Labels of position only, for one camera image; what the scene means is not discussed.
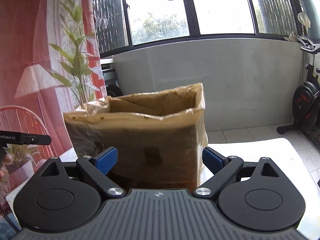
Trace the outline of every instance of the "silver bolt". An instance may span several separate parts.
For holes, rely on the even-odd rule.
[[[207,196],[207,195],[210,195],[211,190],[208,189],[207,187],[200,187],[200,188],[197,188],[195,192],[197,195]]]
[[[119,196],[121,194],[123,194],[123,189],[122,188],[118,188],[118,187],[112,187],[110,189],[108,189],[108,194],[112,195],[112,196]]]

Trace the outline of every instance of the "crosshair logo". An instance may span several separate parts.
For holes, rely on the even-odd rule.
[[[156,197],[162,197],[164,194],[162,192],[157,192],[157,193],[154,193],[154,195]]]

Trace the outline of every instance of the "window frame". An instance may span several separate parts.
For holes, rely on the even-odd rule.
[[[196,13],[196,7],[194,5],[193,0],[183,0],[186,16],[187,16],[187,23],[189,28],[189,36],[186,37],[176,37],[176,38],[169,38],[164,39],[160,41],[151,41],[146,42],[142,44],[133,45],[132,43],[132,36],[131,36],[131,29],[130,29],[130,22],[128,17],[128,5],[126,3],[126,0],[122,0],[123,8],[124,8],[124,18],[125,18],[125,24],[126,24],[126,33],[128,38],[128,46],[113,49],[104,53],[100,54],[101,58],[109,57],[111,55],[116,55],[119,53],[136,50],[136,49],[142,49],[152,46],[158,46],[163,44],[170,44],[170,43],[176,43],[176,42],[182,42],[182,41],[197,41],[197,40],[205,40],[205,39],[230,39],[230,38],[257,38],[257,39],[271,39],[271,40],[282,40],[284,41],[283,35],[277,35],[277,34],[268,34],[268,33],[260,33],[258,28],[258,22],[257,17],[255,14],[255,10],[253,7],[252,0],[248,0],[249,9],[251,12],[252,22],[253,22],[253,28],[255,33],[220,33],[220,34],[200,34],[200,28],[199,28],[199,22],[197,18]],[[293,16],[295,20],[295,24],[297,26],[298,34],[302,34],[302,25],[298,21],[298,13],[301,12],[301,5],[299,0],[289,0]]]

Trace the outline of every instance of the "exercise bike handlebar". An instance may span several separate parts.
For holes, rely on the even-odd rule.
[[[305,46],[301,46],[300,44],[299,44],[299,47],[302,51],[305,51],[310,54],[318,54],[320,52],[320,47],[315,48],[315,49],[311,49],[309,46],[305,47]]]

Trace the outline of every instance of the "tile floor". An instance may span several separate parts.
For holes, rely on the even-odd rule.
[[[207,132],[208,141],[209,143],[236,143],[286,138],[299,154],[315,182],[318,182],[320,180],[320,151],[300,131],[292,130],[282,135],[277,133],[278,126],[288,124],[290,123]]]

